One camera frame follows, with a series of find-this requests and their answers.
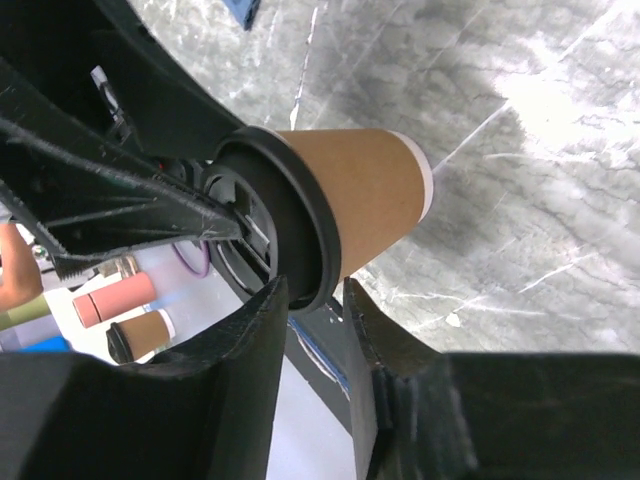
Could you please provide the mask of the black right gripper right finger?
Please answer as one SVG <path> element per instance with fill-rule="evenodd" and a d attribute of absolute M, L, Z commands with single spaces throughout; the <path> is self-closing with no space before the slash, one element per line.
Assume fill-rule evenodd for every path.
<path fill-rule="evenodd" d="M 444 357 L 344 281 L 351 432 L 360 479 L 450 476 L 450 379 Z"/>

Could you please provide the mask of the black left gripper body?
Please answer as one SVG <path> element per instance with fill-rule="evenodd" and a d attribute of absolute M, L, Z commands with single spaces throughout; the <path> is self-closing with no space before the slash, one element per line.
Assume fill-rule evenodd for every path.
<path fill-rule="evenodd" d="M 108 129 L 100 68 L 138 149 L 204 161 L 243 122 L 163 48 L 127 1 L 4 1 L 1 57 L 56 107 Z"/>

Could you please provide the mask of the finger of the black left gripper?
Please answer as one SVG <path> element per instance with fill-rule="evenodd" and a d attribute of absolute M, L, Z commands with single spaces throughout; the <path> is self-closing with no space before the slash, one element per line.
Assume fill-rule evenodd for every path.
<path fill-rule="evenodd" d="M 77 263 L 182 240 L 230 240 L 230 210 L 82 125 L 1 121 L 1 201 L 58 258 Z"/>

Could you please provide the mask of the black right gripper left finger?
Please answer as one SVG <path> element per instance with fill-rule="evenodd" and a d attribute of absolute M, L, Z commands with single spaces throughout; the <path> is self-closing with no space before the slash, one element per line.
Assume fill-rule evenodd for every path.
<path fill-rule="evenodd" d="M 123 479 L 263 479 L 288 313 L 285 277 L 151 362 L 124 367 L 138 398 L 166 412 L 144 434 Z"/>

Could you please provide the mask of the black cup lid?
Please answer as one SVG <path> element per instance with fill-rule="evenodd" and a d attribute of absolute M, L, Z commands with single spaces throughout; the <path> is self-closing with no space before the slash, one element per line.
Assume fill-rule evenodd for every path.
<path fill-rule="evenodd" d="M 237 239 L 209 244 L 213 266 L 242 299 L 288 282 L 294 314 L 321 307 L 337 285 L 341 243 L 326 195 L 280 135 L 243 127 L 225 137 L 202 173 L 202 191 L 238 221 Z"/>

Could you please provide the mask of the brown paper coffee cup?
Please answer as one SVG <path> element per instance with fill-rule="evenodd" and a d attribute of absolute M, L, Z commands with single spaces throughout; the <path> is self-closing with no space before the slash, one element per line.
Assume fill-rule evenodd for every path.
<path fill-rule="evenodd" d="M 406 236 L 425 217 L 433 174 L 421 147 L 386 129 L 277 133 L 310 169 L 331 208 L 344 278 Z"/>

